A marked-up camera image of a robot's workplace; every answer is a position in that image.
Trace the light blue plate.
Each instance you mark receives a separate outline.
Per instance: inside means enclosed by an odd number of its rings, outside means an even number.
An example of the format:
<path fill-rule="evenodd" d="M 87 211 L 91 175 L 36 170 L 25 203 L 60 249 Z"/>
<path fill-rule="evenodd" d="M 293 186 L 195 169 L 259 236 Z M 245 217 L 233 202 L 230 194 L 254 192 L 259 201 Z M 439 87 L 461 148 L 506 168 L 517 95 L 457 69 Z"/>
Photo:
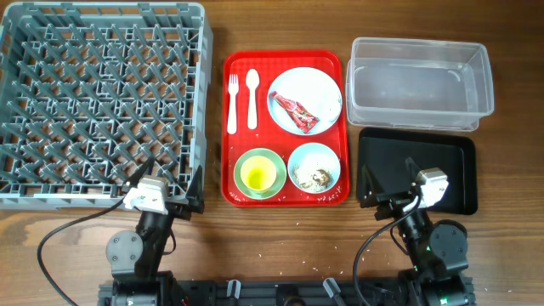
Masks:
<path fill-rule="evenodd" d="M 297 101 L 320 121 L 308 132 L 297 128 L 287 113 L 269 94 L 278 94 Z M 340 117 L 343 98 L 337 83 L 324 71 L 297 67 L 282 72 L 269 86 L 267 107 L 272 120 L 288 133 L 313 136 L 330 129 Z"/>

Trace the red snack wrapper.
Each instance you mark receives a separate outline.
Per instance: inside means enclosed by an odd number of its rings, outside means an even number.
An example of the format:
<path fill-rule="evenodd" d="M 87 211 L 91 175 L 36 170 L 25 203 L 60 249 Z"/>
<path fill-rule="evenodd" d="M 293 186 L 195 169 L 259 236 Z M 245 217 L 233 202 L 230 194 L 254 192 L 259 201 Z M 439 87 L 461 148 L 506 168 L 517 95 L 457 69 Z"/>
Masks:
<path fill-rule="evenodd" d="M 292 119 L 294 124 L 303 133 L 308 133 L 319 121 L 317 116 L 309 113 L 300 103 L 295 100 L 288 99 L 276 91 L 269 94 L 280 107 L 287 113 Z"/>

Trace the light blue bowl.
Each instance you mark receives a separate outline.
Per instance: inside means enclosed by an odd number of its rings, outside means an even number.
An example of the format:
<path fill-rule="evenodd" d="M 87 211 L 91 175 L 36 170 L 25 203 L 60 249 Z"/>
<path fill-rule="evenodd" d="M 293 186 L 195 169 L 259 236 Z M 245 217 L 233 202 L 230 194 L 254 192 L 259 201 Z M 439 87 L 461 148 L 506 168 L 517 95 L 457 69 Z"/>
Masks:
<path fill-rule="evenodd" d="M 318 165 L 326 169 L 331 175 L 331 183 L 328 188 L 320 193 L 309 193 L 301 190 L 296 185 L 293 174 L 294 169 L 299 165 Z M 290 180 L 299 190 L 318 195 L 327 192 L 339 182 L 341 163 L 337 154 L 328 146 L 320 143 L 307 143 L 300 145 L 291 153 L 287 163 L 287 171 Z"/>

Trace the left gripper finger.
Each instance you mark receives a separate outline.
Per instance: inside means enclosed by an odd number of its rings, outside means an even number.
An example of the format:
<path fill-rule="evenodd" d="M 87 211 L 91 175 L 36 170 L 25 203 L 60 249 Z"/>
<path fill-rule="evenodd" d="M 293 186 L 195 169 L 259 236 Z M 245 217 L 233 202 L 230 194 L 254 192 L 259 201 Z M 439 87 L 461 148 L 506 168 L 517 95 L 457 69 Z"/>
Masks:
<path fill-rule="evenodd" d="M 124 190 L 130 190 L 136 187 L 138 182 L 145 176 L 150 175 L 153 165 L 155 163 L 154 157 L 149 157 L 127 180 L 123 183 Z"/>
<path fill-rule="evenodd" d="M 189 187 L 185 194 L 187 205 L 193 213 L 204 213 L 204 195 L 203 195 L 203 169 L 199 166 L 192 176 Z"/>

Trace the food scraps and rice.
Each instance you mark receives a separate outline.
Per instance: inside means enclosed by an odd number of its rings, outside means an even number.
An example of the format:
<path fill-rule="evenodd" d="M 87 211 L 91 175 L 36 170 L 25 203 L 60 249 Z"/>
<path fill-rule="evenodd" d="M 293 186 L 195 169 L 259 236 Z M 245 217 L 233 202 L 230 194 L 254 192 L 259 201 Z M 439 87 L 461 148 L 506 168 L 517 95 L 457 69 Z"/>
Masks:
<path fill-rule="evenodd" d="M 323 192 L 332 182 L 330 173 L 318 165 L 299 165 L 293 174 L 296 185 L 309 193 Z"/>

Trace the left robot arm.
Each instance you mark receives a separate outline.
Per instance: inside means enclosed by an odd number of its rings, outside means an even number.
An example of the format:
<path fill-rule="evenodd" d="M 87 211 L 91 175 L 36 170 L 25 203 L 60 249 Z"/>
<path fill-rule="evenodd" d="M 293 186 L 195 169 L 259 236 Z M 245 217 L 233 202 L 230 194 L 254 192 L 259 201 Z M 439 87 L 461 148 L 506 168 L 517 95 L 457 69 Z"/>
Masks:
<path fill-rule="evenodd" d="M 153 281 L 173 235 L 173 220 L 189 221 L 192 214 L 205 209 L 202 167 L 193 174 L 184 198 L 176 200 L 169 194 L 169 180 L 151 174 L 154 162 L 149 158 L 123 182 L 122 205 L 141 215 L 136 230 L 120 231 L 107 244 L 106 257 L 117 281 Z"/>

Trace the yellow cup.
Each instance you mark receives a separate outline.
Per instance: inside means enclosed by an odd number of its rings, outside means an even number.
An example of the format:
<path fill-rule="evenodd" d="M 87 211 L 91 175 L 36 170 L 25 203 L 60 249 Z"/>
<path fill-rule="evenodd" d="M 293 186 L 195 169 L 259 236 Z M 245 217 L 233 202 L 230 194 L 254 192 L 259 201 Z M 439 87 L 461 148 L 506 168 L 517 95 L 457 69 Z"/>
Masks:
<path fill-rule="evenodd" d="M 242 183 L 250 190 L 263 193 L 271 188 L 277 177 L 275 164 L 265 156 L 252 156 L 241 165 Z"/>

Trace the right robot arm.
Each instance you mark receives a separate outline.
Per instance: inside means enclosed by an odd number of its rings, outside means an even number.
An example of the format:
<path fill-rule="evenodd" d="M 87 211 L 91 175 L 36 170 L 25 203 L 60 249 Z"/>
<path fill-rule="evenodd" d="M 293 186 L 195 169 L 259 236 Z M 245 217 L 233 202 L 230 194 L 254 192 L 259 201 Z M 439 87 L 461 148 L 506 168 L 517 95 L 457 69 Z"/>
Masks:
<path fill-rule="evenodd" d="M 437 167 L 422 170 L 411 158 L 405 162 L 411 186 L 397 193 L 385 192 L 371 169 L 363 166 L 362 183 L 367 191 L 360 206 L 375 207 L 376 220 L 392 220 L 386 229 L 399 231 L 405 252 L 423 278 L 450 278 L 468 267 L 467 231 L 456 221 L 432 223 L 428 216 L 428 209 L 445 195 L 448 176 Z"/>

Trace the green bowl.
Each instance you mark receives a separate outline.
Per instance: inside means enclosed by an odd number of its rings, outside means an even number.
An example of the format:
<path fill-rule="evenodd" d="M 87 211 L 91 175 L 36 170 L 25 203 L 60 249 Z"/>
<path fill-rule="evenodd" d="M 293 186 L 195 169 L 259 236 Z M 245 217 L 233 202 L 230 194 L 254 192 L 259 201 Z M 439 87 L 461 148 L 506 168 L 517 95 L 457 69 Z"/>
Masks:
<path fill-rule="evenodd" d="M 250 190 L 242 183 L 242 180 L 241 180 L 241 165 L 249 157 L 252 157 L 252 156 L 268 157 L 275 164 L 275 167 L 276 167 L 276 171 L 277 171 L 276 180 L 271 186 L 271 188 L 263 193 L 257 193 Z M 262 201 L 262 200 L 269 199 L 275 196 L 282 190 L 282 188 L 285 185 L 286 177 L 287 177 L 286 165 L 284 161 L 282 160 L 282 158 L 277 153 L 275 153 L 274 151 L 270 149 L 265 149 L 265 148 L 251 149 L 245 152 L 244 154 L 242 154 L 241 157 L 238 159 L 238 161 L 236 162 L 234 166 L 234 172 L 232 174 L 232 177 L 235 181 L 236 187 L 244 196 L 247 196 L 253 200 Z"/>

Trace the white plastic spoon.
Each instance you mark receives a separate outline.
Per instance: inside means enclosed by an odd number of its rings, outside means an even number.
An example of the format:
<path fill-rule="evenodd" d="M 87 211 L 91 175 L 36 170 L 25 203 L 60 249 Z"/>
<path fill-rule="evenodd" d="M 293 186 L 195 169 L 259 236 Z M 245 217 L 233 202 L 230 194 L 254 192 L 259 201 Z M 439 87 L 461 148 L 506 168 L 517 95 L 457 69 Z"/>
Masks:
<path fill-rule="evenodd" d="M 246 74 L 246 86 L 249 90 L 247 127 L 251 130 L 258 126 L 257 99 L 256 92 L 260 83 L 258 72 L 250 69 Z"/>

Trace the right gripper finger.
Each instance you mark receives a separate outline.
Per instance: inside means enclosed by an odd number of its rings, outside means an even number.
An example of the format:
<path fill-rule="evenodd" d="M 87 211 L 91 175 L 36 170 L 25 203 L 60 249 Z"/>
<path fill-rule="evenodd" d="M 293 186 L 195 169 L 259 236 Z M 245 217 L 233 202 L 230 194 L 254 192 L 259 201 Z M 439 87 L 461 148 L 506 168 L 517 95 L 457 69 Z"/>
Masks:
<path fill-rule="evenodd" d="M 422 171 L 422 169 L 415 163 L 415 161 L 411 157 L 407 157 L 405 159 L 405 165 L 410 176 L 411 185 L 419 186 L 421 183 L 418 175 Z"/>
<path fill-rule="evenodd" d="M 385 202 L 385 193 L 372 170 L 364 165 L 360 169 L 360 206 L 377 207 Z"/>

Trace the white plastic fork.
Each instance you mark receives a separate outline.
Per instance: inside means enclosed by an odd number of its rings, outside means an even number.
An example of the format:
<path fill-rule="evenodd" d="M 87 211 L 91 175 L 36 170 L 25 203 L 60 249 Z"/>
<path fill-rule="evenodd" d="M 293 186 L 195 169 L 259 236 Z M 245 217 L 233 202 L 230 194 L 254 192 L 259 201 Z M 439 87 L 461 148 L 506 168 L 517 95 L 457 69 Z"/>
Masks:
<path fill-rule="evenodd" d="M 239 79 L 236 74 L 231 74 L 229 76 L 228 92 L 229 113 L 227 120 L 227 132 L 228 134 L 235 134 L 237 131 L 236 96 L 239 92 Z"/>

